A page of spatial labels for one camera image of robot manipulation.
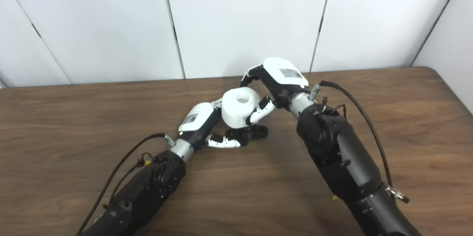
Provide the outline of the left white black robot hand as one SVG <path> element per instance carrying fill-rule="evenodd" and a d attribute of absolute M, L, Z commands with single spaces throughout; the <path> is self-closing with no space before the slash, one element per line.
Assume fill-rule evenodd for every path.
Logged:
<path fill-rule="evenodd" d="M 195 150 L 206 147 L 235 148 L 247 146 L 247 140 L 212 133 L 221 118 L 222 99 L 194 106 L 178 128 L 177 140 L 186 141 Z"/>

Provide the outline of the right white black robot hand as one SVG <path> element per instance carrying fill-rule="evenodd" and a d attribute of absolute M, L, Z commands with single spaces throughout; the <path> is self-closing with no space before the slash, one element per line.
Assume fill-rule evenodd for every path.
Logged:
<path fill-rule="evenodd" d="M 271 57 L 263 64 L 247 70 L 240 86 L 247 87 L 253 80 L 261 81 L 268 89 L 266 95 L 246 117 L 246 124 L 253 125 L 269 115 L 275 108 L 283 108 L 299 118 L 303 110 L 311 106 L 309 82 L 301 72 L 286 59 Z"/>

